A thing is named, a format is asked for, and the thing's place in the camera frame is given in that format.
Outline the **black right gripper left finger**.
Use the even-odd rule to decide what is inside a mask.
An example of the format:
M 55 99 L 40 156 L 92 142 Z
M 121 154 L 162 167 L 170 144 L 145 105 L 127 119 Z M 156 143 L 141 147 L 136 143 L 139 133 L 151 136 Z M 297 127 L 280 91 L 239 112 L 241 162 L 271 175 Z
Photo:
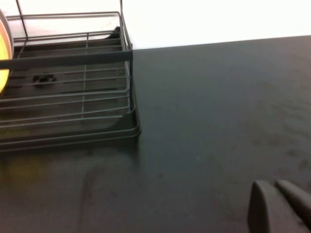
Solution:
M 247 215 L 251 233 L 309 233 L 282 193 L 274 184 L 258 180 L 253 182 Z

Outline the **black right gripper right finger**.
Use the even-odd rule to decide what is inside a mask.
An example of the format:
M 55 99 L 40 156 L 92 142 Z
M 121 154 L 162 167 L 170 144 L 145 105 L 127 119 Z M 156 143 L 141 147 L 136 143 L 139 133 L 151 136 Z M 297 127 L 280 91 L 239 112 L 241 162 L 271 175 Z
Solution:
M 277 180 L 275 186 L 306 226 L 311 225 L 311 195 L 288 180 Z

